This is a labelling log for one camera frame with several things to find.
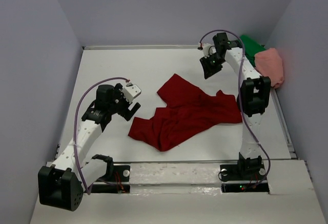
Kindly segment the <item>red t shirt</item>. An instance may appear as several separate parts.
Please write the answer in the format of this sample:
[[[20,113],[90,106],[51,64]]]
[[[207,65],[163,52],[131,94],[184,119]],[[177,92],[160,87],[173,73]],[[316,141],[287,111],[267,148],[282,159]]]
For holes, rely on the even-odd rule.
[[[128,136],[160,152],[218,124],[242,122],[234,95],[219,90],[210,96],[177,74],[157,94],[166,107],[156,108],[150,119],[134,118]]]

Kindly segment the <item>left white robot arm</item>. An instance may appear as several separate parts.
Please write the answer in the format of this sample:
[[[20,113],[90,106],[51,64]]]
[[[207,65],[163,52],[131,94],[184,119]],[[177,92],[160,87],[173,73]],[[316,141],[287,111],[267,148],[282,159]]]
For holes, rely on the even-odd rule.
[[[75,211],[85,193],[91,194],[98,179],[113,176],[114,162],[110,156],[96,154],[84,163],[89,150],[103,134],[113,115],[129,121],[141,107],[133,101],[141,95],[138,85],[106,85],[97,83],[95,99],[82,116],[75,111],[73,137],[62,153],[38,172],[38,196],[42,205]]]

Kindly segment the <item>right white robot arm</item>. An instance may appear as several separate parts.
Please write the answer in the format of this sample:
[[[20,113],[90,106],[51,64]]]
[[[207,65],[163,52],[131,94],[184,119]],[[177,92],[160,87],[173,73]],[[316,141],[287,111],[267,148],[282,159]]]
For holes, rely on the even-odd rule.
[[[262,76],[245,55],[245,46],[240,37],[229,40],[228,30],[213,30],[213,43],[199,41],[203,52],[200,59],[204,78],[208,79],[228,63],[238,77],[237,106],[242,116],[242,143],[238,161],[220,167],[218,177],[223,182],[247,181],[258,185],[266,180],[270,171],[263,163],[268,156],[258,136],[262,117],[269,105],[271,80]]]

